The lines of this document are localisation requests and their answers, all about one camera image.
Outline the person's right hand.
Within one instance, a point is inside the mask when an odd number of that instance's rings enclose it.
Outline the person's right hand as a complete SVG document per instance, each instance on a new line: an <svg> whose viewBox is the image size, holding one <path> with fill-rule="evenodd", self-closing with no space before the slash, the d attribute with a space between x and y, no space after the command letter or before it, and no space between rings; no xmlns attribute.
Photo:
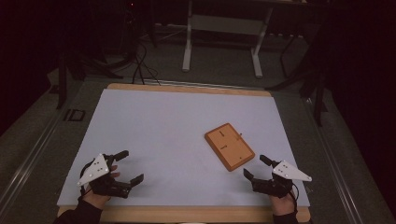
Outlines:
<svg viewBox="0 0 396 224"><path fill-rule="evenodd" d="M269 195L269 200L275 216L285 216L296 210L295 195L292 191L282 198Z"/></svg>

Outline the wooden photo frame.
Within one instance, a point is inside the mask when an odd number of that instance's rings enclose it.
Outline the wooden photo frame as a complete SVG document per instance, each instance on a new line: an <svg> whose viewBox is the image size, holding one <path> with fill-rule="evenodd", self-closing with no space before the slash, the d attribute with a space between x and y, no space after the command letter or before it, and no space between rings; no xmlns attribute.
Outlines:
<svg viewBox="0 0 396 224"><path fill-rule="evenodd" d="M229 172L255 157L254 151L230 123L206 133L205 140Z"/></svg>

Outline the white metal stand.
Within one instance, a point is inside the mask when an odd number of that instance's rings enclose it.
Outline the white metal stand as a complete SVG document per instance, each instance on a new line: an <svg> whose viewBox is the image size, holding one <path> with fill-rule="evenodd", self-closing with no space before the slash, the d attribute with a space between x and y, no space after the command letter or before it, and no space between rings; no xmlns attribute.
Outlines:
<svg viewBox="0 0 396 224"><path fill-rule="evenodd" d="M262 47L262 41L271 19L273 8L268 7L264 12L264 19L261 21L245 20L237 18L227 18L218 16L206 16L194 14L193 0L188 1L188 18L187 18L187 37L184 50L183 63L181 70L190 71L191 65L191 34L193 30L230 33L239 35L255 35L258 37L254 48L250 49L251 60L256 78L263 78L262 66L259 58L259 52Z"/></svg>

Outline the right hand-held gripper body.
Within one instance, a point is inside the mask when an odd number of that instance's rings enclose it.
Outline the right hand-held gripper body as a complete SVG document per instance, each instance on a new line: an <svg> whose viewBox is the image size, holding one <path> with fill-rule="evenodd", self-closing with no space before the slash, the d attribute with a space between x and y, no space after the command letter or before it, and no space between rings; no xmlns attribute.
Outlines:
<svg viewBox="0 0 396 224"><path fill-rule="evenodd" d="M259 179L254 176L256 181L252 184L255 192L282 198L293 188L294 180L311 182L312 177L299 170L287 161L273 161L271 179Z"/></svg>

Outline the person's left hand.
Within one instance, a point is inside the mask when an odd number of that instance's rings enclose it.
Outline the person's left hand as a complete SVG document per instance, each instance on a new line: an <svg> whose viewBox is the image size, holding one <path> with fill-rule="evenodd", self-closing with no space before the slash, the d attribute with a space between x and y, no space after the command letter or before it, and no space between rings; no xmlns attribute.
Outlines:
<svg viewBox="0 0 396 224"><path fill-rule="evenodd" d="M119 177L120 172L117 172L117 165L112 165L110 168L110 176L113 178ZM106 203L111 199L110 196L98 195L95 194L91 185L88 184L85 188L85 193L82 196L82 200L93 205L94 207L103 210L105 208Z"/></svg>

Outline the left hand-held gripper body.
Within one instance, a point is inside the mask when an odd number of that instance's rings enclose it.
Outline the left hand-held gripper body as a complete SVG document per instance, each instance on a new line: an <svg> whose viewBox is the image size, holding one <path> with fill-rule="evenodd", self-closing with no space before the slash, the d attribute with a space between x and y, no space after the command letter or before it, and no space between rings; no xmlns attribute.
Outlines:
<svg viewBox="0 0 396 224"><path fill-rule="evenodd" d="M114 155L99 154L91 162L87 163L80 173L78 186L80 193L85 193L88 184L95 194L127 198L131 190L130 183L116 181L110 176L110 168L115 161Z"/></svg>

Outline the black metal stand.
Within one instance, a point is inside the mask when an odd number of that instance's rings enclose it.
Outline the black metal stand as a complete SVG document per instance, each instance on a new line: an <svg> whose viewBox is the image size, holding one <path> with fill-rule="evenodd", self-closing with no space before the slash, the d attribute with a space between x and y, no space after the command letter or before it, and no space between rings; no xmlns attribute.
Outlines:
<svg viewBox="0 0 396 224"><path fill-rule="evenodd" d="M65 53L62 52L59 56L59 80L58 80L58 105L61 109L67 99L67 67Z"/></svg>

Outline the black floor bracket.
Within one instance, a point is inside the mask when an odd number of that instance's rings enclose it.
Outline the black floor bracket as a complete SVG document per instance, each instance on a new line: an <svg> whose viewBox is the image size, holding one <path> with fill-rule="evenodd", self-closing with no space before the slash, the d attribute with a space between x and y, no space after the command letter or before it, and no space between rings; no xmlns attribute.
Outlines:
<svg viewBox="0 0 396 224"><path fill-rule="evenodd" d="M68 109L64 115L64 121L83 121L86 115L85 110Z"/></svg>

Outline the black tripod stand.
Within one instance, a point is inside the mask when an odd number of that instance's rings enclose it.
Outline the black tripod stand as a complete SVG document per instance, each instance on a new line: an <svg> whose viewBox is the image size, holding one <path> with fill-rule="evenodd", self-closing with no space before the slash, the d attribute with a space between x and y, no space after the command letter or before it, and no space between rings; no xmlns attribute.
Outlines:
<svg viewBox="0 0 396 224"><path fill-rule="evenodd" d="M316 124L321 127L321 112L324 109L323 95L325 75L323 71L319 68L316 68L314 64L310 62L307 53L305 54L301 62L297 65L297 67L294 68L289 74L287 74L286 67L283 62L284 54L287 52L287 50L296 38L296 35L291 38L286 47L282 50L279 57L282 73L286 80L280 82L279 84L276 84L275 86L266 87L266 89L268 91L279 91L298 81L303 81L304 84L299 89L300 96L306 99L310 98L312 95L315 96L315 102L313 105L313 117Z"/></svg>

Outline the metal floor rail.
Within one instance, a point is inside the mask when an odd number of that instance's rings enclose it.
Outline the metal floor rail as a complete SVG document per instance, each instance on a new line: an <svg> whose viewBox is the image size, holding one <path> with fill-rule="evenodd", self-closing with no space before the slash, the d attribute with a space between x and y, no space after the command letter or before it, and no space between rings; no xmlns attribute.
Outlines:
<svg viewBox="0 0 396 224"><path fill-rule="evenodd" d="M336 158L332 153L329 141L327 140L322 128L317 125L317 122L313 116L314 104L310 98L303 98L302 103L304 105L306 113L308 114L308 117L310 118L311 123L314 125L315 132L317 133L319 142L323 148L326 162L330 169L332 181L335 185L344 210L346 211L346 216L349 224L362 224L361 214L358 211L355 201L350 193L349 186L347 185L347 182L345 181L341 173Z"/></svg>
<svg viewBox="0 0 396 224"><path fill-rule="evenodd" d="M39 135L34 146L30 149L24 161L18 167L5 190L0 194L0 217L4 217L10 206L15 202L18 194L21 192L23 185L32 173L39 157L44 152L52 134L54 133L58 123L66 114L70 101L66 101L63 105L54 111L54 114L45 126L44 131Z"/></svg>

